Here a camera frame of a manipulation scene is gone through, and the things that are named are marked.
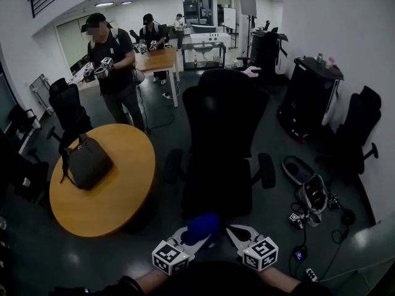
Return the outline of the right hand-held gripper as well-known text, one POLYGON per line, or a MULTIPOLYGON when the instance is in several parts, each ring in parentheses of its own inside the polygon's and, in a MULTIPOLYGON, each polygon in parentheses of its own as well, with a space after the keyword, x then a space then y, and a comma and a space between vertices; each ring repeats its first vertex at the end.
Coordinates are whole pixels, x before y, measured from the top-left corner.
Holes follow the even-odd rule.
POLYGON ((244 266, 261 272, 277 262, 279 248, 270 237, 262 238, 254 228, 241 224, 227 226, 226 232, 244 266))

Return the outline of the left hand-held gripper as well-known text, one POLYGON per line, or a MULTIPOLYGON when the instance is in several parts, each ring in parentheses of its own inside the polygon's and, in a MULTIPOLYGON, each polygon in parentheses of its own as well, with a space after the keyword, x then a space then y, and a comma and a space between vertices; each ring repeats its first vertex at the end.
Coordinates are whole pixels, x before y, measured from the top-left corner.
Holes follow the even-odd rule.
POLYGON ((166 275, 172 276, 185 270, 198 252, 214 246, 213 234, 193 244, 188 227, 185 226, 176 230, 167 241, 162 240, 152 251, 152 264, 166 275))

